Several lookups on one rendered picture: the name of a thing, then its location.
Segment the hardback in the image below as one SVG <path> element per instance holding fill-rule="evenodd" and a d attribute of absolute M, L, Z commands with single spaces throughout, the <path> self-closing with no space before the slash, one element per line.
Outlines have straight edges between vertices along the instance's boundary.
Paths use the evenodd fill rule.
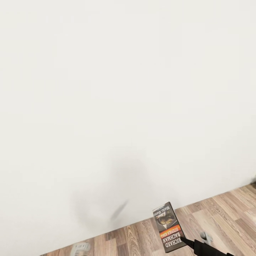
<path fill-rule="evenodd" d="M 186 235 L 170 202 L 154 209 L 153 215 L 165 253 L 170 253 L 187 246 L 187 244 L 181 240 L 181 237 L 186 238 Z"/>

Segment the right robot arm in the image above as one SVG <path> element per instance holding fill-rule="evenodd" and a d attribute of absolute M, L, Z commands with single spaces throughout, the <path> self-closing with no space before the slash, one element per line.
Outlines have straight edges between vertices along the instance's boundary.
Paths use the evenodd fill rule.
<path fill-rule="evenodd" d="M 234 256 L 230 253 L 223 253 L 218 249 L 212 247 L 212 242 L 214 242 L 212 235 L 208 234 L 207 232 L 199 233 L 200 237 L 202 238 L 201 241 L 194 240 L 191 241 L 189 239 L 181 237 L 181 240 L 190 246 L 194 250 L 194 254 L 197 256 Z"/>

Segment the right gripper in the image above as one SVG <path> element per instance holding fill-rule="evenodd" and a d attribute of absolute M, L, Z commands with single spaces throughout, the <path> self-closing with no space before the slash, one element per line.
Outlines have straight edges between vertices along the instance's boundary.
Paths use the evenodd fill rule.
<path fill-rule="evenodd" d="M 218 249 L 206 244 L 202 243 L 198 240 L 191 241 L 189 239 L 181 237 L 181 240 L 190 246 L 194 250 L 194 254 L 197 256 L 217 256 Z"/>

